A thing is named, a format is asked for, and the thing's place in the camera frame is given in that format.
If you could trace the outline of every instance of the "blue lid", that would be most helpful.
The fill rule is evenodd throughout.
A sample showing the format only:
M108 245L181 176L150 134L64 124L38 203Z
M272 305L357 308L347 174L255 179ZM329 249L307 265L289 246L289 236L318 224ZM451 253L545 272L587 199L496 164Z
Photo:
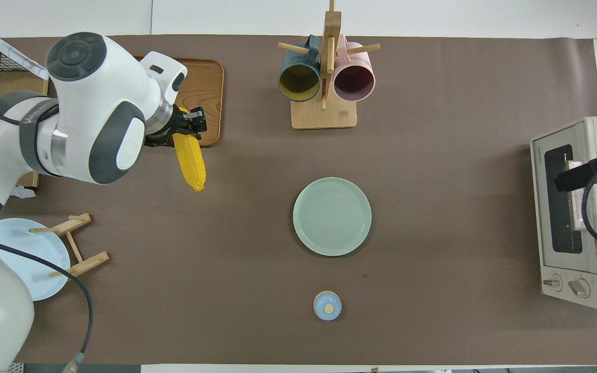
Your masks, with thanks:
M342 302L339 300L338 295L332 291L322 291L317 294L313 307L315 308L315 314L324 321L335 320L342 312Z

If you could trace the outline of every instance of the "wooden tray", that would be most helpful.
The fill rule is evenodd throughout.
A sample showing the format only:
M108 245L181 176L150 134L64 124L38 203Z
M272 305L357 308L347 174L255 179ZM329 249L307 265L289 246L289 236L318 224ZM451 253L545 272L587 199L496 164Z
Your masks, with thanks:
M206 116L206 132L202 133L200 146L208 147L220 138L222 113L222 87L224 70L218 61L176 59L188 69L188 76L176 95L175 104L185 109L202 106Z

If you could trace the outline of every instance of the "mug rack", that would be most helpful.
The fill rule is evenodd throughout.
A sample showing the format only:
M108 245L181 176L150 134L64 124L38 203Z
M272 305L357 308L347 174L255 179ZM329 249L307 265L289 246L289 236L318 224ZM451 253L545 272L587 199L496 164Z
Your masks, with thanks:
M351 128L356 126L356 103L345 101L335 94L333 71L335 70L336 48L342 12L335 10L335 0L329 1L329 10L324 16L324 34L320 47L320 92L306 102L291 102L292 128L295 130L321 130L326 128ZM279 42L281 49L308 53L308 49ZM348 49L348 54L379 50L379 44Z

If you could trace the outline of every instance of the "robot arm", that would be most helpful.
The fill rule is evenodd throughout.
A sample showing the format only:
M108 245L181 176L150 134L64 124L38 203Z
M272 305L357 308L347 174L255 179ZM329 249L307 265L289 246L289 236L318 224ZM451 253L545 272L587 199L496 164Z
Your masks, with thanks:
M113 40L77 33L48 53L59 99L19 91L0 99L0 213L15 182L35 170L107 184L137 160L142 145L173 146L172 134L199 136L203 111L175 105L187 75L179 62L151 52L138 62ZM33 321L31 296L0 260L0 371L22 347Z

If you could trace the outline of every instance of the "brown table mat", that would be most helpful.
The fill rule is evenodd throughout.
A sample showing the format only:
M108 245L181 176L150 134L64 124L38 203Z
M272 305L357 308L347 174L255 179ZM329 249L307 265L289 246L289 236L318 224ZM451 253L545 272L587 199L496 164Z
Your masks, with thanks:
M292 130L277 92L287 36L123 36L132 54L214 59L228 72L223 132L204 149L206 189L173 149L144 149L106 186L44 177L6 217L46 225L92 214L83 255L95 324L88 363L597 364L597 310L540 295L529 139L597 116L590 40L354 38L380 43L377 87L348 130ZM56 39L10 40L43 61ZM357 184L367 241L306 250L301 189ZM313 297L338 293L339 319ZM19 361L64 362L86 325L67 285L36 303Z

